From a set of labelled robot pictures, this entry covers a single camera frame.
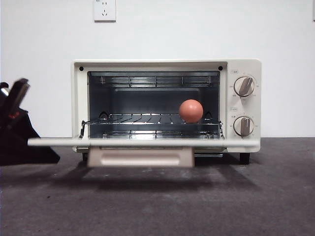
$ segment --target control knob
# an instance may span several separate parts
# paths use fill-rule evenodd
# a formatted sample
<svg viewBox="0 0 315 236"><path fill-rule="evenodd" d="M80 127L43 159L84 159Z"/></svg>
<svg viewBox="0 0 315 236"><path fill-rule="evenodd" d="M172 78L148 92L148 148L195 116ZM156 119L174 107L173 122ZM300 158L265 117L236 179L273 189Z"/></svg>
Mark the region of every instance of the control knob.
<svg viewBox="0 0 315 236"><path fill-rule="evenodd" d="M235 92L241 97L247 97L254 91L252 77L243 76L238 78L234 83Z"/></svg>
<svg viewBox="0 0 315 236"><path fill-rule="evenodd" d="M245 137L250 135L254 130L254 123L248 117L238 117L234 121L233 128L238 135Z"/></svg>

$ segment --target open oven door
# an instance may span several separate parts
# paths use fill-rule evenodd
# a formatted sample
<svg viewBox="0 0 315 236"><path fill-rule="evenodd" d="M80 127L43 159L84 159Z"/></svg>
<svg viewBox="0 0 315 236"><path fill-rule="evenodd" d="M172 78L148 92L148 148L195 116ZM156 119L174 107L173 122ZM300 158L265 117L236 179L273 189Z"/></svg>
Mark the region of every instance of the open oven door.
<svg viewBox="0 0 315 236"><path fill-rule="evenodd" d="M121 140L102 138L32 138L29 146L87 147L88 166L150 166L193 167L194 148L224 150L237 147L239 142L224 139L196 140ZM257 141L243 141L246 147L254 147Z"/></svg>

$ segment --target electrical socket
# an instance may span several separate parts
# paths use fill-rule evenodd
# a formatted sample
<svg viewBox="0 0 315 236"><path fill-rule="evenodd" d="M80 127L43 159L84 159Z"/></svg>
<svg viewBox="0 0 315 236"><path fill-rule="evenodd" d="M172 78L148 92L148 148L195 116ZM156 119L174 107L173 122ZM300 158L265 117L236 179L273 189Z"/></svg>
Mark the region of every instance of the electrical socket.
<svg viewBox="0 0 315 236"><path fill-rule="evenodd" d="M116 21L116 0L94 0L94 21Z"/></svg>

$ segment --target oven rack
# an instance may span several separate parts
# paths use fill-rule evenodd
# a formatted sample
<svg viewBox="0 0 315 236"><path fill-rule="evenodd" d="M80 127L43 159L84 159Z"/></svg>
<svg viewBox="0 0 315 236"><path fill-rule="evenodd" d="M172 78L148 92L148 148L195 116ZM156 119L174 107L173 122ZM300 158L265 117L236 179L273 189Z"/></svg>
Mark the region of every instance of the oven rack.
<svg viewBox="0 0 315 236"><path fill-rule="evenodd" d="M117 135L154 135L167 137L196 137L218 136L221 130L221 122L212 118L207 112L198 123L185 123L179 114L110 114L101 113L100 117L91 121L82 121L80 138L83 138L85 125L90 126L91 137L102 137L103 134Z"/></svg>
<svg viewBox="0 0 315 236"><path fill-rule="evenodd" d="M199 123L185 123L179 114L110 114L103 115L104 118L82 122L82 125L93 124L132 124L132 125L148 125L148 124L180 124L180 125L218 125L218 121L214 121L210 113L206 113L205 117Z"/></svg>
<svg viewBox="0 0 315 236"><path fill-rule="evenodd" d="M219 83L219 71L90 71L92 83L107 87L211 87Z"/></svg>
<svg viewBox="0 0 315 236"><path fill-rule="evenodd" d="M140 139L140 140L154 140L154 139L174 139L174 138L197 138L197 139L215 139L219 135L216 131L110 131L104 133L104 139Z"/></svg>

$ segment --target egg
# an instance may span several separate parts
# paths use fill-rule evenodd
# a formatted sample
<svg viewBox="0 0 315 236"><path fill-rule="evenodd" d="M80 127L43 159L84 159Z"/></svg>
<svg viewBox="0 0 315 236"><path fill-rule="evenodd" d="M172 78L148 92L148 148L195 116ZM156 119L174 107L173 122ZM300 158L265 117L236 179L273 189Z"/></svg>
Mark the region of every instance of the egg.
<svg viewBox="0 0 315 236"><path fill-rule="evenodd" d="M202 105L193 99L186 100L179 107L179 115L186 123L196 123L202 118Z"/></svg>

